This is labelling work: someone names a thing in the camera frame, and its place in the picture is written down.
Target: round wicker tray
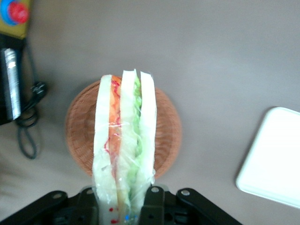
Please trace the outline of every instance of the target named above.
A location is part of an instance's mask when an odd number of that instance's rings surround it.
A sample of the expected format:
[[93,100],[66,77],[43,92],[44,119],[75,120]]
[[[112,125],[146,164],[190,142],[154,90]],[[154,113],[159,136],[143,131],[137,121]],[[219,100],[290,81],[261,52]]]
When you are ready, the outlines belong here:
[[[100,82],[80,92],[69,107],[66,118],[66,140],[77,164],[92,175],[95,111]],[[155,137],[155,178],[163,175],[175,161],[181,144],[181,122],[168,96],[155,89],[157,129]]]

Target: white plastic tray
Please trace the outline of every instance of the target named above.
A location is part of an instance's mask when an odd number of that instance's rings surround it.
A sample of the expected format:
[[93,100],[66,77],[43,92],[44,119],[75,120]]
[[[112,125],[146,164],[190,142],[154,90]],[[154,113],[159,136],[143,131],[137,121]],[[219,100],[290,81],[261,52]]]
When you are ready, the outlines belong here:
[[269,110],[237,177],[247,193],[300,208],[300,113]]

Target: bolt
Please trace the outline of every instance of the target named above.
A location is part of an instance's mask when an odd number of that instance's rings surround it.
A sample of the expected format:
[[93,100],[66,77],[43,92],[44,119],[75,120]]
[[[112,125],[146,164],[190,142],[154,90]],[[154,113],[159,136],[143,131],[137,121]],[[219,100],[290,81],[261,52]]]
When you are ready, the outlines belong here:
[[157,192],[159,192],[159,189],[157,187],[153,187],[153,188],[151,188],[151,191],[154,193],[157,193]]
[[57,194],[55,194],[55,195],[52,196],[52,198],[54,198],[54,199],[58,199],[60,197],[62,197],[61,193],[57,193]]
[[87,192],[86,192],[86,194],[87,195],[90,195],[90,194],[93,194],[94,192],[93,192],[93,190],[92,189],[90,189],[90,190],[87,190]]
[[184,196],[189,196],[190,193],[189,193],[188,190],[182,190],[181,194],[184,195]]

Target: red button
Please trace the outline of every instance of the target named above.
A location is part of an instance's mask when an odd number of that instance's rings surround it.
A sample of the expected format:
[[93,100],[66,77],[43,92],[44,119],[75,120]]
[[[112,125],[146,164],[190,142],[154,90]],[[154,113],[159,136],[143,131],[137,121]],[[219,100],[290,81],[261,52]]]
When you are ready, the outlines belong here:
[[15,23],[25,23],[29,12],[26,6],[18,1],[12,1],[8,6],[8,15]]

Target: wrapped sandwich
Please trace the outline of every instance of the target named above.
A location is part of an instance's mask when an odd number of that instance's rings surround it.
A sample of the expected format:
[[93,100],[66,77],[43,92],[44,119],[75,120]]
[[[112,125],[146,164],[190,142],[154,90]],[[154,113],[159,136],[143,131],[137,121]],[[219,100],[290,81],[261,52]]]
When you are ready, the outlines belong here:
[[100,224],[136,224],[154,182],[156,100],[151,75],[136,70],[101,78],[93,179]]

